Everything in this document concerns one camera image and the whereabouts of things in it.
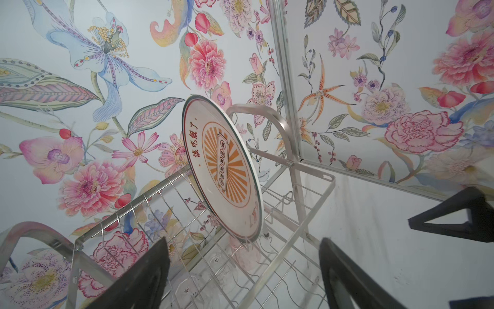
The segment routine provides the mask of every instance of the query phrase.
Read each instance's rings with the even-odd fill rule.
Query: plate rim
[[[184,107],[182,109],[182,132],[184,132],[184,134],[185,134],[185,122],[184,122],[184,120],[185,120],[185,113],[186,113],[186,111],[188,109],[188,106],[190,104],[192,104],[196,100],[205,101],[209,105],[212,105],[217,111],[220,112],[220,114],[226,120],[226,122],[227,122],[228,126],[230,127],[230,129],[233,131],[234,136],[237,139],[237,142],[239,142],[239,144],[240,144],[240,149],[244,153],[244,156],[247,158],[247,165],[248,165],[248,167],[250,169],[250,172],[251,172],[251,174],[253,176],[252,179],[254,180],[255,187],[257,189],[257,200],[258,200],[258,203],[259,203],[259,210],[258,210],[259,211],[259,227],[258,227],[256,233],[254,234],[254,236],[246,237],[246,238],[242,238],[241,236],[237,236],[227,226],[224,226],[224,228],[229,232],[229,234],[233,235],[240,242],[242,242],[242,243],[247,243],[247,242],[253,243],[254,241],[256,241],[258,239],[258,237],[261,234],[262,227],[264,225],[264,222],[263,222],[264,220],[263,220],[263,216],[262,216],[262,213],[263,213],[263,210],[262,210],[263,199],[262,199],[261,185],[260,185],[260,182],[259,182],[259,178],[257,177],[257,174],[256,174],[256,172],[255,172],[255,170],[253,168],[254,164],[252,162],[252,159],[250,158],[249,151],[247,149],[247,146],[244,143],[244,140],[242,139],[242,136],[240,135],[239,131],[235,127],[235,124],[232,122],[232,120],[230,119],[230,117],[228,117],[228,115],[226,114],[226,112],[223,109],[221,109],[216,103],[212,102],[211,100],[209,100],[208,98],[206,98],[206,97],[204,97],[202,95],[193,94],[190,97],[188,97],[187,100],[185,101]],[[186,150],[185,152],[186,152],[186,155],[187,155],[187,161],[188,161],[188,163],[190,165],[190,168],[191,168],[191,171],[192,171],[192,175],[194,177],[194,180],[196,181],[197,187],[199,188],[199,191],[201,192],[202,196],[205,199],[206,207],[209,209],[209,211],[211,211],[219,219],[216,211],[214,211],[214,209],[209,205],[209,201],[207,200],[207,197],[204,195],[203,189],[202,189],[202,187],[201,187],[201,185],[200,185],[200,183],[199,183],[199,181],[198,181],[198,179],[196,177],[196,172],[194,171],[194,167],[192,166],[191,160],[190,160],[189,148],[188,148],[187,143],[185,142],[185,136],[184,136],[184,145],[185,145],[185,150]]]

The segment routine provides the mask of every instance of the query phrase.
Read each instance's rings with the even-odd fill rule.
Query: pink flower
[[[159,150],[163,151],[159,158],[161,166],[164,168],[169,166],[165,177],[177,172],[188,163],[182,133],[180,133],[180,138],[177,138],[176,134],[171,135],[170,140],[173,145],[161,143],[158,147]]]
[[[68,216],[79,210],[84,217],[107,211],[124,191],[124,173],[110,162],[93,161],[74,173],[74,180],[65,180],[58,193],[59,209]]]
[[[135,228],[131,235],[116,231],[104,246],[103,242],[99,243],[91,258],[113,278],[120,278],[148,249],[149,243],[144,232]],[[103,294],[106,288],[83,271],[79,278],[79,290],[89,298]]]
[[[205,3],[207,6],[212,7],[213,4],[216,2],[216,0],[194,0],[196,2],[197,7],[201,7],[203,3]]]
[[[470,88],[473,93],[488,94],[494,92],[494,81],[487,81],[475,84]]]
[[[384,137],[400,150],[424,153],[453,147],[463,134],[463,122],[452,124],[447,112],[432,114],[424,110],[403,115],[389,124]]]
[[[366,98],[362,107],[362,117],[380,126],[398,119],[408,113],[410,108],[405,102],[405,92],[400,87],[387,87],[376,91]]]
[[[71,264],[55,250],[38,252],[19,270],[10,275],[10,283],[3,291],[13,308],[52,308],[54,302],[67,296]]]
[[[231,94],[230,84],[228,82],[222,82],[221,86],[216,85],[213,88],[211,99],[216,102],[222,110],[226,111],[228,107],[232,106]]]
[[[196,29],[202,33],[207,33],[211,23],[207,19],[204,13],[199,13],[196,15]]]
[[[235,127],[237,128],[240,135],[244,135],[245,133],[247,133],[247,130],[244,129],[244,125],[236,124]]]
[[[247,103],[253,103],[257,105],[266,105],[271,107],[271,101],[275,97],[275,82],[270,82],[267,86],[264,84],[252,84],[252,99]],[[259,126],[264,122],[264,117],[254,115],[254,124]]]
[[[213,88],[224,75],[226,60],[216,43],[202,40],[190,51],[189,72],[198,87]]]
[[[341,51],[341,48],[338,47],[338,44],[343,43],[345,39],[343,38],[343,31],[339,31],[338,29],[334,29],[334,36],[329,36],[329,51],[333,53],[333,57],[336,56],[337,53]]]
[[[446,34],[458,37],[468,30],[477,32],[494,22],[492,0],[459,0]]]
[[[441,107],[455,107],[464,101],[466,95],[450,91],[448,93],[443,93],[437,98],[439,106]]]
[[[62,180],[65,173],[77,168],[84,157],[81,137],[58,139],[38,137],[19,144],[26,161],[34,167],[33,173],[42,184],[53,184]]]
[[[459,38],[440,58],[434,59],[434,74],[443,74],[441,81],[453,86],[469,86],[494,77],[494,32],[475,33],[468,43]]]
[[[340,53],[341,58],[346,56],[347,59],[350,59],[350,56],[352,55],[352,51],[360,49],[360,46],[355,45],[356,41],[357,41],[356,37],[353,39],[350,39],[349,35],[345,36],[345,41],[338,44],[338,48],[340,50],[339,53]]]
[[[252,54],[252,58],[249,58],[250,64],[252,65],[252,69],[254,70],[254,73],[259,75],[262,72],[264,72],[264,68],[262,67],[261,60],[259,60],[259,57],[257,56],[256,53]]]
[[[355,87],[363,87],[366,85],[366,82],[367,82],[367,76],[365,76],[365,74],[357,74],[354,79],[353,79],[353,85],[355,85]]]
[[[346,161],[346,168],[349,170],[356,170],[359,168],[360,163],[362,162],[362,159],[357,158],[356,155],[351,155],[348,160]]]

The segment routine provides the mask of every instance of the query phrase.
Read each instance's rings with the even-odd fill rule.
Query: ceramic plate
[[[182,130],[209,210],[241,241],[255,241],[262,226],[261,187],[235,125],[215,103],[193,95],[185,102]]]

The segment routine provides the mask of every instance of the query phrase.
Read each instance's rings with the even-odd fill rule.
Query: dish rack
[[[129,222],[133,222],[133,231],[143,232],[149,246],[160,237],[166,237],[172,265],[175,261],[174,269],[170,267],[160,308],[327,307],[318,263],[320,242],[310,234],[309,223],[334,190],[335,177],[294,159],[291,128],[275,110],[260,105],[236,104],[227,110],[230,117],[234,113],[266,117],[281,133],[287,154],[284,159],[249,147],[253,156],[281,165],[261,186],[264,222],[261,235],[255,242],[234,239],[226,229],[214,226],[214,216],[206,207],[200,207],[204,206],[204,198],[197,190],[190,166],[187,165],[101,221],[80,236],[74,245],[42,224],[4,232],[0,240],[2,236],[12,239],[3,242],[0,248],[6,253],[0,257],[1,267],[7,263],[7,254],[11,253],[19,237],[32,237],[45,242],[64,258],[72,260],[66,308],[78,308],[83,299],[78,291],[81,275],[89,275],[106,287],[115,281],[110,273],[89,257],[92,249],[98,244],[101,249],[102,244],[109,256],[126,269],[106,246],[112,234],[123,234]],[[176,220],[173,221],[173,232],[162,218],[158,218],[162,216],[159,209],[171,213],[168,223]],[[146,217],[156,219],[161,225],[157,228],[158,235],[156,231],[142,226]],[[214,229],[208,230],[208,224]],[[123,239],[130,250],[143,255],[127,238]],[[184,239],[192,243],[188,251],[180,249]]]

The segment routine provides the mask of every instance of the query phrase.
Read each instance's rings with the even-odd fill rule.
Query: floral wallpaper
[[[286,20],[304,160],[494,200],[494,2],[306,0]]]
[[[248,103],[283,113],[265,0],[3,1],[0,25],[2,230],[38,221],[74,241],[184,167],[181,109],[192,94],[224,110]],[[271,122],[233,120],[248,145],[277,152]],[[252,158],[261,183],[278,168]],[[206,209],[184,198],[174,214]],[[118,278],[160,237],[173,238],[179,267],[221,228],[206,212],[183,231],[171,209],[151,207],[85,252]],[[54,250],[21,241],[0,277],[1,307],[63,308],[69,275]],[[105,290],[85,272],[78,288],[81,308]]]

